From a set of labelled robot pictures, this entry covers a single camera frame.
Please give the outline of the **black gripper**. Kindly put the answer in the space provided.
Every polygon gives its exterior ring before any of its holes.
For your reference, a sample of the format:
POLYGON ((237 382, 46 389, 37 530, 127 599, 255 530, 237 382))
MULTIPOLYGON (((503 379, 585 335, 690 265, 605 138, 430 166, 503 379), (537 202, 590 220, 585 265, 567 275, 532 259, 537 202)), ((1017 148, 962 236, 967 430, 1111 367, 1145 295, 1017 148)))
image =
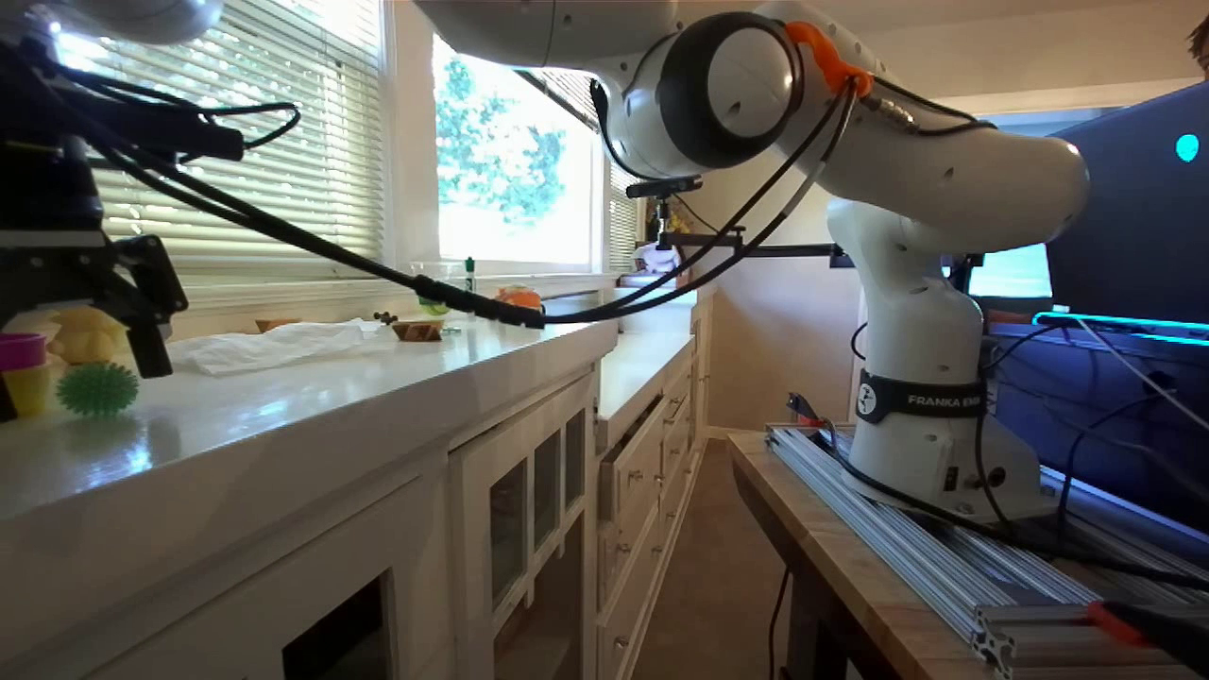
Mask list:
POLYGON ((86 299, 134 324, 127 352, 145 379, 175 369, 159 324, 187 311, 187 289, 159 236, 102 231, 92 151, 119 148, 175 170, 187 157, 241 157, 247 138, 178 97, 62 69, 37 47, 0 51, 0 221, 5 302, 86 299))

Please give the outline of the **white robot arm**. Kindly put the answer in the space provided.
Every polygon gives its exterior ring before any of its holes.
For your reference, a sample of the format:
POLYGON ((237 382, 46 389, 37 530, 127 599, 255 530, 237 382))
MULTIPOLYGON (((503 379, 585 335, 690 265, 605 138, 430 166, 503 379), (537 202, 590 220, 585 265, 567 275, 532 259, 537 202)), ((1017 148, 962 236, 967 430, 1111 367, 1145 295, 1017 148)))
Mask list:
MULTIPOLYGON (((585 70, 605 148, 643 181, 695 181, 768 148, 795 157, 831 196, 828 231, 868 311, 845 484, 967 522, 1056 508, 1038 457, 988 419, 981 312, 940 265, 1074 227, 1088 201, 1074 142, 1003 133, 883 79, 873 51, 809 0, 415 6, 465 55, 585 70)), ((218 13, 224 0, 0 0, 5 287, 14 311, 102 304, 146 379, 169 369, 159 327, 187 299, 154 236, 102 231, 96 157, 270 236, 320 240, 178 170, 189 151, 241 151, 202 105, 76 70, 54 34, 178 46, 218 13)))

